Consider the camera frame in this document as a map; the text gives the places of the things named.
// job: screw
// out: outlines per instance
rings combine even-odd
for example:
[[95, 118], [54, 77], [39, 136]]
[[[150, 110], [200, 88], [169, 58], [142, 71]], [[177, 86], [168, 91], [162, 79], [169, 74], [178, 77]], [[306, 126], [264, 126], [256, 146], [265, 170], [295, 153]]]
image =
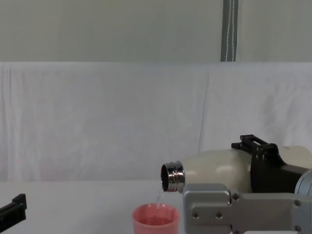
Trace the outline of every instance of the screw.
[[198, 213], [196, 211], [193, 212], [193, 218], [199, 218], [199, 215], [198, 215]]
[[300, 202], [299, 200], [294, 200], [294, 201], [293, 201], [293, 204], [294, 204], [295, 206], [301, 206], [301, 202]]
[[222, 218], [222, 217], [223, 217], [223, 214], [222, 214], [221, 212], [217, 212], [217, 213], [215, 214], [215, 217], [216, 217], [216, 218]]
[[233, 194], [232, 198], [233, 198], [234, 201], [237, 201], [237, 200], [239, 200], [239, 195], [238, 194]]
[[295, 230], [296, 232], [301, 232], [301, 227], [298, 226], [298, 225], [296, 225], [296, 226], [294, 226], [294, 230]]

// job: pink cup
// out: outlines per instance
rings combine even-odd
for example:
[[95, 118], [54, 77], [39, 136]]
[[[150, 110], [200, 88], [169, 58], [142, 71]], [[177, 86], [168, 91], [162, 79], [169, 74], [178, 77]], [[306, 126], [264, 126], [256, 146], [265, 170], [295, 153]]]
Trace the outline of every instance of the pink cup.
[[132, 213], [134, 234], [177, 234], [179, 211], [167, 204], [145, 204]]

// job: bottle opening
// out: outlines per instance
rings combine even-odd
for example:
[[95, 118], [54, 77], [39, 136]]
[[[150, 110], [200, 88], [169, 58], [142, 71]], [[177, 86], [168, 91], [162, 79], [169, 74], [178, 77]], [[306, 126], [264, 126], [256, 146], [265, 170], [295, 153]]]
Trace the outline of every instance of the bottle opening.
[[162, 189], [164, 190], [164, 192], [166, 192], [169, 186], [169, 175], [168, 175], [166, 165], [162, 165], [160, 177], [161, 177]]
[[181, 162], [170, 162], [162, 165], [160, 177], [164, 192], [183, 192], [185, 174]]

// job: white table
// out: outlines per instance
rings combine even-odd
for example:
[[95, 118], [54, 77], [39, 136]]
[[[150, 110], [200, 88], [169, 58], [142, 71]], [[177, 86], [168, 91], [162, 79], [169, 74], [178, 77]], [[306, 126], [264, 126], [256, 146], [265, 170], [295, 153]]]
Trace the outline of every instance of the white table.
[[[132, 211], [156, 202], [160, 181], [1, 182], [0, 205], [26, 194], [26, 220], [8, 234], [132, 234]], [[164, 203], [182, 208], [182, 195]], [[184, 234], [183, 220], [179, 233]]]

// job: white cloth backdrop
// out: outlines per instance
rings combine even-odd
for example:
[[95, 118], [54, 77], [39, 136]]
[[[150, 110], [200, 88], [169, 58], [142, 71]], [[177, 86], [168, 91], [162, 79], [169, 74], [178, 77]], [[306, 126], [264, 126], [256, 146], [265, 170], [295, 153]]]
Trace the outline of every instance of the white cloth backdrop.
[[236, 61], [311, 62], [311, 0], [239, 0]]
[[2, 63], [0, 180], [159, 179], [240, 134], [312, 150], [311, 63]]
[[0, 61], [218, 62], [221, 0], [1, 0]]

